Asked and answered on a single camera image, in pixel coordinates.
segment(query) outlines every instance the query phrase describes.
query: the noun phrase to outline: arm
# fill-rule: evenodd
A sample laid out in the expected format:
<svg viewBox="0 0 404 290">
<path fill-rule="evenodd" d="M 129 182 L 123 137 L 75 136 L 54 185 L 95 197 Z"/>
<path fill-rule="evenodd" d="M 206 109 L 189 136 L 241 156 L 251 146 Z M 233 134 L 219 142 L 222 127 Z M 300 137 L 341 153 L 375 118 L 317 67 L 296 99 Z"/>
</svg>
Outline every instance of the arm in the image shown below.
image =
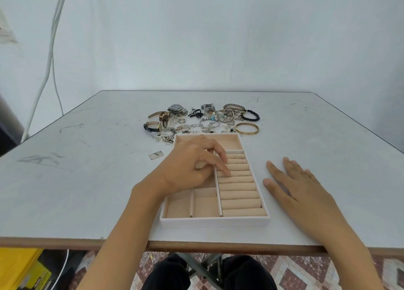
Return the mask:
<svg viewBox="0 0 404 290">
<path fill-rule="evenodd" d="M 196 170 L 199 161 L 207 164 Z M 214 167 L 230 176 L 224 162 L 227 162 L 225 151 L 213 139 L 201 136 L 176 146 L 152 173 L 133 187 L 122 216 L 77 290 L 129 289 L 161 202 L 170 193 L 202 184 Z"/>
<path fill-rule="evenodd" d="M 309 171 L 284 158 L 287 175 L 267 162 L 272 176 L 283 184 L 285 193 L 272 179 L 264 185 L 293 222 L 326 248 L 344 290 L 383 290 L 368 249 L 349 226 L 334 198 Z"/>
</svg>

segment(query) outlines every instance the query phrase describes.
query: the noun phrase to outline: person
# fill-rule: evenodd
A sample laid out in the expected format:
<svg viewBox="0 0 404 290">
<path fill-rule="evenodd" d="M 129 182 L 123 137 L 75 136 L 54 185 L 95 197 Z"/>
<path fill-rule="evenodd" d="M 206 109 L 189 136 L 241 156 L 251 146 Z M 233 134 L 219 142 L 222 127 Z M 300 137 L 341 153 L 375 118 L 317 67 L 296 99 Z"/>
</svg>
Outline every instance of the person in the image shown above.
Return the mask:
<svg viewBox="0 0 404 290">
<path fill-rule="evenodd" d="M 200 161 L 206 162 L 205 166 L 195 169 Z M 214 168 L 230 176 L 226 162 L 225 150 L 214 139 L 198 136 L 176 145 L 155 170 L 133 187 L 122 216 L 77 289 L 130 289 L 164 198 L 202 184 Z M 266 178 L 263 183 L 296 226 L 326 248 L 342 289 L 383 290 L 368 249 L 348 225 L 333 197 L 296 161 L 285 157 L 283 163 L 286 174 L 268 161 L 267 168 L 275 180 Z M 225 290 L 276 289 L 270 274 L 249 256 L 226 259 Z M 190 284 L 183 265 L 175 254 L 170 255 L 156 264 L 143 289 L 186 290 Z"/>
</svg>

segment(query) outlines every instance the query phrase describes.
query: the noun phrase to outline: tabletop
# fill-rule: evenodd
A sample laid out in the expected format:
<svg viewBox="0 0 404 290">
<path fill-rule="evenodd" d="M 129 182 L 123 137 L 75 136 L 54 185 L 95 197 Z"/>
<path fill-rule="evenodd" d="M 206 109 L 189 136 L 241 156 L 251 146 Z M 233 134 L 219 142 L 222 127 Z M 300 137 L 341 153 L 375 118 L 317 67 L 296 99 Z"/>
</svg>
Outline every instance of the tabletop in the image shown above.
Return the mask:
<svg viewBox="0 0 404 290">
<path fill-rule="evenodd" d="M 269 176 L 265 162 L 282 167 L 288 156 L 316 175 L 372 252 L 404 254 L 404 154 L 316 94 L 271 92 L 99 92 L 0 158 L 0 246 L 99 248 L 133 185 L 164 159 L 149 154 L 172 150 L 143 124 L 175 103 L 188 110 L 234 103 L 259 114 L 260 132 L 241 138 L 271 220 L 163 229 L 158 214 L 148 249 L 324 252 L 261 183 Z M 187 117 L 187 124 L 197 122 Z"/>
</svg>

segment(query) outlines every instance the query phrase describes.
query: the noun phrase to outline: brown wooden table edge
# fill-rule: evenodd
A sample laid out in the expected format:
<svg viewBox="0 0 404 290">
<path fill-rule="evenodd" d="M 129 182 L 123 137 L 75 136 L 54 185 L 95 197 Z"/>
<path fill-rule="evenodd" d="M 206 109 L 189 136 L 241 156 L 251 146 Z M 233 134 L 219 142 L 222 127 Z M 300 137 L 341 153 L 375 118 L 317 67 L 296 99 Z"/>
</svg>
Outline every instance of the brown wooden table edge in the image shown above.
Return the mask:
<svg viewBox="0 0 404 290">
<path fill-rule="evenodd" d="M 49 250 L 99 250 L 104 239 L 0 237 L 0 247 L 43 248 Z M 369 248 L 374 256 L 404 257 L 404 248 Z M 214 242 L 149 241 L 146 251 L 200 252 L 223 254 L 321 256 L 323 246 L 287 244 L 247 244 Z"/>
</svg>

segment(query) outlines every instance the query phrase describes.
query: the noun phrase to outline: yellow plastic container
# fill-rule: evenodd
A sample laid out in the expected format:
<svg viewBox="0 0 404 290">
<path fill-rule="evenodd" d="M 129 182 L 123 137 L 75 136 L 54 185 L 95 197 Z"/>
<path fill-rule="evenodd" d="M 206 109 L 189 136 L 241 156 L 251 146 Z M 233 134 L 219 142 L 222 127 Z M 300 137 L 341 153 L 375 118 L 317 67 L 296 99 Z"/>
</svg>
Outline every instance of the yellow plastic container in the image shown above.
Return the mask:
<svg viewBox="0 0 404 290">
<path fill-rule="evenodd" d="M 16 290 L 22 283 L 30 283 L 35 277 L 27 276 L 28 273 L 39 274 L 41 279 L 48 280 L 51 273 L 37 262 L 42 251 L 36 248 L 0 248 L 0 290 Z"/>
</svg>

